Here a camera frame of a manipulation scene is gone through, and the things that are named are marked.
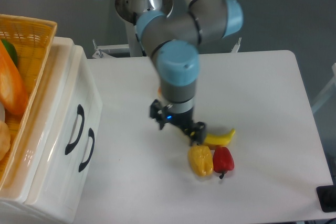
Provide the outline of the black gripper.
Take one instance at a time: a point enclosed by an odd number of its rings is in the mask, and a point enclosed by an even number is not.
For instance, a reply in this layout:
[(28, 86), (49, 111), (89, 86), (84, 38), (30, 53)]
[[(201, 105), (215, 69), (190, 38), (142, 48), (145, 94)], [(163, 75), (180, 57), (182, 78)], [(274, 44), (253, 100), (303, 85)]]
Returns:
[(158, 99), (155, 99), (150, 105), (150, 118), (155, 119), (159, 124), (159, 130), (162, 130), (168, 122), (180, 130), (190, 139), (190, 146), (203, 145), (206, 138), (206, 124), (204, 122), (193, 121), (193, 111), (175, 113), (167, 106), (163, 106)]

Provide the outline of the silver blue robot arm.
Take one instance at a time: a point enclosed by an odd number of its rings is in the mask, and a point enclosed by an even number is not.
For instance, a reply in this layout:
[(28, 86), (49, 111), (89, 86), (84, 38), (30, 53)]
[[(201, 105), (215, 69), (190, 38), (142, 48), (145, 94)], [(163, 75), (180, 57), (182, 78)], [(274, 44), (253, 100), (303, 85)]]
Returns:
[(243, 11), (236, 0), (186, 0), (185, 14), (171, 18), (172, 0), (115, 0), (118, 15), (133, 28), (133, 48), (148, 56), (160, 80), (150, 117), (160, 128), (172, 124), (201, 145), (206, 124), (193, 121), (200, 70), (197, 46), (238, 32)]

